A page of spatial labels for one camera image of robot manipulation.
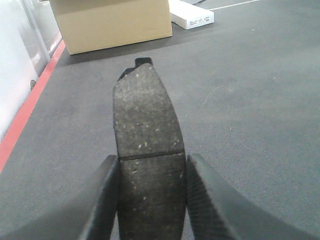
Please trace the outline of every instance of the red stripe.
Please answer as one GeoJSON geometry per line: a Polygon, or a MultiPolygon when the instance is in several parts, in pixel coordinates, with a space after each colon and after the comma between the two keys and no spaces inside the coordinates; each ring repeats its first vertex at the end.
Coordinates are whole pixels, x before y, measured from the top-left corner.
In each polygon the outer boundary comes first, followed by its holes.
{"type": "Polygon", "coordinates": [[[25,100],[25,102],[20,107],[19,111],[15,115],[11,126],[9,127],[8,131],[6,132],[4,138],[0,142],[0,172],[4,168],[12,150],[18,138],[24,129],[31,113],[33,112],[35,105],[44,90],[52,72],[55,69],[55,66],[65,49],[65,43],[62,40],[57,49],[55,50],[51,60],[49,61],[48,65],[43,70],[41,76],[39,77],[36,85],[34,86],[33,90],[25,100]]]}

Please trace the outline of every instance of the gray carpet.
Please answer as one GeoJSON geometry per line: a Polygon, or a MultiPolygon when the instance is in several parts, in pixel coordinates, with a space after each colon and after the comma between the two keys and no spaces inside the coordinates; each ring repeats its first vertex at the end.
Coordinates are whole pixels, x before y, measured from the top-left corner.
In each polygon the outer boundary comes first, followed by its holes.
{"type": "MultiPolygon", "coordinates": [[[[173,25],[171,38],[64,51],[0,174],[0,235],[58,206],[116,153],[112,88],[148,56],[186,151],[201,153],[256,205],[320,237],[319,19],[318,0],[260,0],[216,10],[208,26],[173,25]]],[[[183,239],[189,234],[190,225],[183,239]]]]}

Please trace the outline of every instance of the white product box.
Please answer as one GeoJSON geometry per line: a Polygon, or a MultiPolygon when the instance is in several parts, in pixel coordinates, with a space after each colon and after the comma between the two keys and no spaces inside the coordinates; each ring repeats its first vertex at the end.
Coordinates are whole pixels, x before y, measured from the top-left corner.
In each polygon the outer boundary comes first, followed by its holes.
{"type": "Polygon", "coordinates": [[[184,29],[193,29],[215,21],[215,13],[181,0],[169,0],[171,21],[184,29]]]}

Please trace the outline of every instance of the white floor line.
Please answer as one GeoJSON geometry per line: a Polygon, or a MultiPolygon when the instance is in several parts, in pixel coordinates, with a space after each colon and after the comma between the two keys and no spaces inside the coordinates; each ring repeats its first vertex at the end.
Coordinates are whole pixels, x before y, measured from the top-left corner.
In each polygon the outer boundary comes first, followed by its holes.
{"type": "Polygon", "coordinates": [[[241,2],[241,3],[237,3],[237,4],[232,4],[232,5],[228,5],[228,6],[221,6],[221,7],[211,8],[211,9],[207,9],[207,10],[213,11],[213,10],[217,10],[217,9],[225,9],[225,8],[229,8],[229,7],[233,7],[233,6],[237,6],[237,5],[242,5],[242,4],[249,4],[249,3],[253,3],[253,2],[257,2],[257,1],[259,1],[259,0],[245,1],[245,2],[241,2]]]}

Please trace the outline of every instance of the cardboard box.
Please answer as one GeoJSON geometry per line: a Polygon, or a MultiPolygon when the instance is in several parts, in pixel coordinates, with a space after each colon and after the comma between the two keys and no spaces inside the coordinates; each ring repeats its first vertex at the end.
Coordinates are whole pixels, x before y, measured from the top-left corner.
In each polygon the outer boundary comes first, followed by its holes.
{"type": "Polygon", "coordinates": [[[194,6],[181,0],[169,0],[171,21],[184,29],[212,24],[215,14],[212,11],[194,6]]]}
{"type": "Polygon", "coordinates": [[[49,0],[70,54],[172,36],[168,0],[49,0]]]}

